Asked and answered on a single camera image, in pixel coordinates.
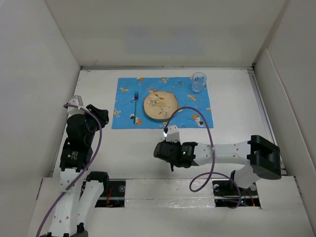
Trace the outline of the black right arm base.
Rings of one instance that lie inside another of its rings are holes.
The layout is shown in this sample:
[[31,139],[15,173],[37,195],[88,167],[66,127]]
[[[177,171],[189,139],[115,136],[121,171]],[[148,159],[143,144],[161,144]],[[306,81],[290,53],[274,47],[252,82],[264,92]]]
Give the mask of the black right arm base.
[[261,207],[256,183],[249,188],[240,188],[234,184],[234,172],[228,176],[214,172],[211,176],[216,207]]

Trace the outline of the round bird-painted plate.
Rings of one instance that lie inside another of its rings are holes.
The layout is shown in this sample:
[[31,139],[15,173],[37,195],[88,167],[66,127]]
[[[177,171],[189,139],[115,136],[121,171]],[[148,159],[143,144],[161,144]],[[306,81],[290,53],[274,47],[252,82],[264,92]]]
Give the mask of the round bird-painted plate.
[[149,118],[165,120],[178,109],[178,100],[171,92],[155,91],[145,97],[143,108]]

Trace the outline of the clear plastic cup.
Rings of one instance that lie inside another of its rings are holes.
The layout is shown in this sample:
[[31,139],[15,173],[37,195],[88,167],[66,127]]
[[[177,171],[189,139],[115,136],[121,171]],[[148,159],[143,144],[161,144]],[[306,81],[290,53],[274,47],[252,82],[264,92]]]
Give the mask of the clear plastic cup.
[[194,73],[192,75],[192,90],[194,92],[201,92],[206,85],[207,77],[204,73]]

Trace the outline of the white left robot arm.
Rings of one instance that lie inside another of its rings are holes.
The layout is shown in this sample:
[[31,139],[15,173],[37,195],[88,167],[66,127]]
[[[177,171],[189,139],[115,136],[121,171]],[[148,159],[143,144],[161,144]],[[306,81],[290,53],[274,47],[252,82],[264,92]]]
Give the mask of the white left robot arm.
[[74,112],[67,119],[67,138],[60,157],[60,195],[43,218],[36,235],[52,216],[46,237],[86,237],[86,222],[100,196],[110,191],[109,175],[104,171],[88,171],[100,149],[99,137],[95,150],[92,142],[96,132],[109,122],[108,110],[93,105],[85,108],[65,104],[66,109]]

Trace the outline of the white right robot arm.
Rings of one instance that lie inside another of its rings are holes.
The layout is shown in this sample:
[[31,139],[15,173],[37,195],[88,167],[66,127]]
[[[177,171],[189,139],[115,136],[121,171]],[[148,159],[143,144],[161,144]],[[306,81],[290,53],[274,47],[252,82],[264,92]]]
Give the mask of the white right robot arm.
[[280,149],[259,135],[249,141],[215,145],[162,141],[154,150],[154,157],[179,168],[206,164],[239,164],[243,167],[231,172],[228,188],[238,195],[260,179],[281,179]]

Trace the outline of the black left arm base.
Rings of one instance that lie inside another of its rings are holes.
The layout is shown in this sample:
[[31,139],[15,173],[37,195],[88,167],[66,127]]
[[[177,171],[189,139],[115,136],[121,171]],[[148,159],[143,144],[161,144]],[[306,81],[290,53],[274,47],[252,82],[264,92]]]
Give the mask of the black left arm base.
[[124,207],[126,180],[110,179],[106,189],[98,198],[95,207]]

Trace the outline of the blue space-print cloth placemat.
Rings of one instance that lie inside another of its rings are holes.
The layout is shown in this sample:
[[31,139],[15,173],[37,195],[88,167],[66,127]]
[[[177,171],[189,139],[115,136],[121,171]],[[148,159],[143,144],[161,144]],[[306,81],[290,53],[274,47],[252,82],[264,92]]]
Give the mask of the blue space-print cloth placemat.
[[[136,123],[134,120],[134,93],[139,92]],[[147,95],[155,91],[168,91],[178,100],[178,109],[169,119],[155,120],[144,113],[143,103]],[[192,90],[190,77],[119,78],[113,112],[113,129],[162,129],[167,124],[179,128],[213,127],[208,90]]]

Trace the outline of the iridescent fork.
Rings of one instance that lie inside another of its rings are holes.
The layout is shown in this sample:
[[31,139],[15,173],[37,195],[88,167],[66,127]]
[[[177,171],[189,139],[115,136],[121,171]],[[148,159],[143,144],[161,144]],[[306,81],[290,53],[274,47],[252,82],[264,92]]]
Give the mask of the iridescent fork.
[[134,124],[136,123],[136,110],[137,110],[137,101],[138,101],[138,99],[139,99],[139,92],[135,91],[135,93],[134,93],[134,101],[135,101],[135,105],[134,105],[134,120],[133,120]]

